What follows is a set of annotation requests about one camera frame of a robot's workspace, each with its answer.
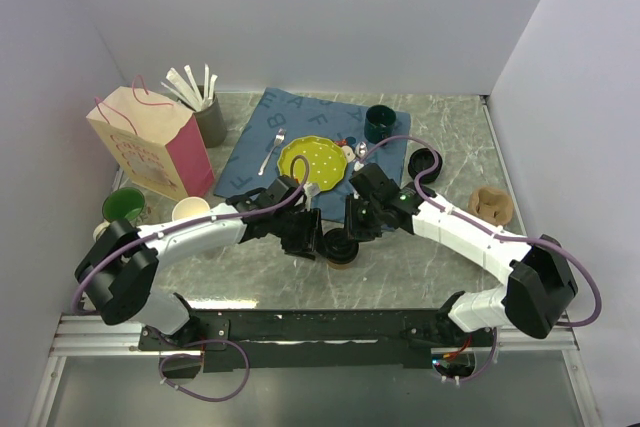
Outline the black plastic cup lid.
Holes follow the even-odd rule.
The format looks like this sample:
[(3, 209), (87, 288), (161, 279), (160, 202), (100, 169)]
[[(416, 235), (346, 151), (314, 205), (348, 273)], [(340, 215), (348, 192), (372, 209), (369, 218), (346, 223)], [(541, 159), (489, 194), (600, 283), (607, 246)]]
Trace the black plastic cup lid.
[(324, 234), (322, 255), (338, 261), (354, 261), (359, 253), (359, 243), (348, 238), (346, 232), (334, 228)]

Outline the brown paper cup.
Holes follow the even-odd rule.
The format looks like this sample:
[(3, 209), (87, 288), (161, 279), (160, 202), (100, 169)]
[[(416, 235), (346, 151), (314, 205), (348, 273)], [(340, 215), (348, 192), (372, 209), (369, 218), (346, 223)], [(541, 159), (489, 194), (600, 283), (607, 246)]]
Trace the brown paper cup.
[(335, 259), (328, 259), (327, 265), (334, 270), (346, 270), (352, 267), (353, 261), (338, 261)]

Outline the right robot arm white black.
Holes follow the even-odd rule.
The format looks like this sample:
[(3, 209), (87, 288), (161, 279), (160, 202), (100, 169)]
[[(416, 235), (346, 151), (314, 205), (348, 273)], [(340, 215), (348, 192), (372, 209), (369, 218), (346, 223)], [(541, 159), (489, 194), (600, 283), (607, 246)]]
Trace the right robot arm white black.
[(513, 326), (544, 339), (577, 294), (560, 246), (544, 237), (513, 235), (455, 207), (433, 191), (399, 187), (375, 163), (355, 171), (345, 201), (345, 230), (355, 242), (372, 241), (383, 228), (434, 241), (481, 267), (498, 286), (452, 295), (437, 322), (439, 338), (456, 346), (472, 332)]

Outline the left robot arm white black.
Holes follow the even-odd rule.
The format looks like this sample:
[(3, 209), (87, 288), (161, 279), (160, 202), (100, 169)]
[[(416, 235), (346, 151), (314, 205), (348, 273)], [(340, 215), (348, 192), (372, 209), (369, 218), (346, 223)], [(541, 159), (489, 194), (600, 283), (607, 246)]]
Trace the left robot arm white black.
[[(126, 220), (108, 225), (74, 272), (76, 315), (97, 314), (107, 325), (129, 320), (162, 333), (174, 348), (190, 347), (198, 324), (180, 295), (153, 287), (163, 268), (204, 251), (228, 247), (286, 229), (288, 214), (300, 214), (304, 188), (288, 176), (264, 189), (226, 199), (183, 220), (134, 227)], [(86, 295), (94, 306), (79, 306)]]

